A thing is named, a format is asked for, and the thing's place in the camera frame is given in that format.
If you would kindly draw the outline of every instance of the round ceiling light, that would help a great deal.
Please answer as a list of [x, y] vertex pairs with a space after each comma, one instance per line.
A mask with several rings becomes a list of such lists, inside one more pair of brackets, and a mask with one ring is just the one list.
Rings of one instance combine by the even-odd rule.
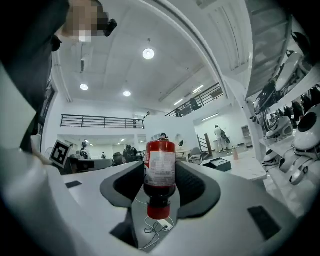
[[81, 90], [87, 91], [88, 90], [88, 85], [83, 83], [83, 84], [80, 85], [80, 88], [81, 88]]
[[145, 49], [142, 55], [146, 60], [151, 60], [155, 56], [155, 52], [152, 49]]
[[131, 96], [131, 92], [130, 91], [125, 91], [123, 93], [123, 95], [126, 96], [126, 97], [129, 97], [129, 96]]

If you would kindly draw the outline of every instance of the balcony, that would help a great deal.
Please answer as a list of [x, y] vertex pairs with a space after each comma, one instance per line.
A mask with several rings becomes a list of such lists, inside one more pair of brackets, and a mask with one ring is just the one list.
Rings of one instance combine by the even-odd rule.
[[144, 120], [107, 116], [62, 114], [60, 127], [144, 129]]
[[216, 83], [215, 85], [204, 90], [197, 96], [192, 97], [188, 102], [177, 107], [175, 110], [171, 111], [169, 114], [166, 114], [166, 116], [178, 117], [178, 118], [184, 117], [190, 114], [191, 112], [204, 107], [206, 104], [218, 99], [223, 95], [224, 95], [224, 92], [222, 91], [220, 84]]

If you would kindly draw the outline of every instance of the ceiling light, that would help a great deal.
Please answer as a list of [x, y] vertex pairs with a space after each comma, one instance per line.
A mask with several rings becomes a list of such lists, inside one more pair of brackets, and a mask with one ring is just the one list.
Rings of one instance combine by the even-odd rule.
[[204, 87], [204, 85], [201, 85], [200, 87], [198, 87], [197, 89], [195, 89], [195, 90], [193, 91], [193, 93], [194, 93], [194, 94], [197, 93], [202, 87]]
[[87, 91], [88, 90], [88, 85], [83, 83], [83, 84], [80, 85], [80, 88], [81, 88], [81, 90]]
[[151, 60], [155, 56], [155, 52], [152, 49], [145, 49], [142, 55], [146, 60]]
[[174, 105], [177, 105], [177, 104], [179, 104], [180, 102], [182, 102], [183, 101], [183, 99], [180, 99], [178, 102], [176, 102]]
[[205, 119], [202, 119], [202, 121], [206, 121], [206, 120], [208, 120], [208, 119], [210, 119], [210, 118], [214, 118], [214, 117], [216, 117], [216, 116], [218, 116], [219, 115], [219, 113], [216, 113], [216, 114], [214, 114], [214, 115], [212, 115], [212, 116], [209, 116], [209, 117], [207, 117], [207, 118], [205, 118]]
[[123, 95], [126, 96], [126, 97], [129, 97], [129, 96], [131, 96], [131, 92], [130, 91], [125, 91], [123, 93]]

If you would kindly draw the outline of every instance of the black bag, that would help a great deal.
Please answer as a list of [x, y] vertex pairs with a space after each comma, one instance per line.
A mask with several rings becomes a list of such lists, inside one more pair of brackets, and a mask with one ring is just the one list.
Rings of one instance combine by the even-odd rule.
[[221, 138], [224, 139], [224, 141], [225, 141], [227, 144], [230, 144], [230, 139], [226, 136], [225, 131], [222, 130], [221, 128], [220, 128], [220, 130], [221, 130]]

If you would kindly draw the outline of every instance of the bottle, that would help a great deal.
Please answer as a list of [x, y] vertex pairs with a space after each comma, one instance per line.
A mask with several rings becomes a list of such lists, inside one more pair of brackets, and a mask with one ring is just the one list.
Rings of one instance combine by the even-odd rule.
[[148, 142], [143, 189], [150, 198], [147, 214], [162, 220], [170, 215], [169, 198], [176, 191], [176, 145], [166, 140]]

